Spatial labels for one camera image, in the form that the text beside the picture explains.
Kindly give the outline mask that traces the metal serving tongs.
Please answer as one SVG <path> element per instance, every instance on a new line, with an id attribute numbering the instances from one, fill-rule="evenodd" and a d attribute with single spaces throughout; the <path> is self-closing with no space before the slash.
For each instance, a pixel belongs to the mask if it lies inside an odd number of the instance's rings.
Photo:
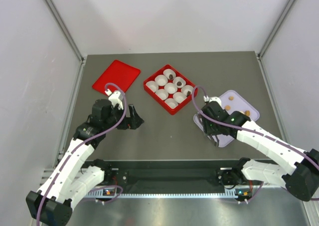
<path id="1" fill-rule="evenodd" d="M 199 128 L 202 130 L 202 132 L 204 132 L 204 128 L 203 128 L 203 122 L 202 122 L 202 116 L 199 113 L 196 113 L 195 115 L 195 122 L 197 123 L 197 125 L 199 126 Z M 207 135 L 208 139 L 213 143 L 213 145 L 215 147 L 219 146 L 219 138 L 218 136 L 214 136 L 214 135 Z"/>

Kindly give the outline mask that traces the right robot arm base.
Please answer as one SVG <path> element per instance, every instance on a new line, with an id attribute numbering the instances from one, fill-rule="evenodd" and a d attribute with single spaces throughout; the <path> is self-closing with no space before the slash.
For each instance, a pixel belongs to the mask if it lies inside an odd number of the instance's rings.
<path id="1" fill-rule="evenodd" d="M 232 168 L 217 169 L 216 175 L 219 183 L 229 190 L 235 188 L 237 185 L 249 183 L 249 180 L 244 176 L 242 170 L 244 165 L 250 160 L 249 158 L 241 158 Z"/>

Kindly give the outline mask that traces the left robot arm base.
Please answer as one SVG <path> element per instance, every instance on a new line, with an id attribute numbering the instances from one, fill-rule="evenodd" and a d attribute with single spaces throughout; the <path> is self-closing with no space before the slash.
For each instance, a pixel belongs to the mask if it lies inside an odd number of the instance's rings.
<path id="1" fill-rule="evenodd" d="M 88 169 L 90 166 L 99 167 L 104 171 L 104 179 L 98 186 L 120 185 L 125 187 L 128 183 L 128 170 L 119 168 L 117 163 L 116 161 L 105 161 L 101 159 L 86 161 L 82 165 L 81 171 Z"/>

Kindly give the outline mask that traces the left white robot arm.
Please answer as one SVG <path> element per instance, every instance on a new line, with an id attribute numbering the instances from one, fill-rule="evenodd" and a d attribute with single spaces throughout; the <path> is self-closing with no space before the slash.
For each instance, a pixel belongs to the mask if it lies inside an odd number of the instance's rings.
<path id="1" fill-rule="evenodd" d="M 87 120 L 77 127 L 67 152 L 51 176 L 36 192 L 30 191 L 26 196 L 36 224 L 66 225 L 85 196 L 98 184 L 110 183 L 114 175 L 110 165 L 95 160 L 82 176 L 76 178 L 88 157 L 111 130 L 135 130 L 143 123 L 134 105 L 97 100 Z"/>

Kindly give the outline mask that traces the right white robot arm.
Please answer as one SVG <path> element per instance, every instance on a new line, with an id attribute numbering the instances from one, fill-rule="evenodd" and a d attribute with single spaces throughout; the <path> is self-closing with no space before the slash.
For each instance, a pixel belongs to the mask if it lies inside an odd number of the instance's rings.
<path id="1" fill-rule="evenodd" d="M 235 182 L 260 181 L 285 188 L 297 199 L 308 202 L 319 188 L 319 152 L 294 147 L 265 131 L 245 114 L 229 114 L 218 97 L 204 97 L 200 110 L 207 136 L 230 136 L 261 152 L 274 164 L 242 158 L 232 168 Z"/>

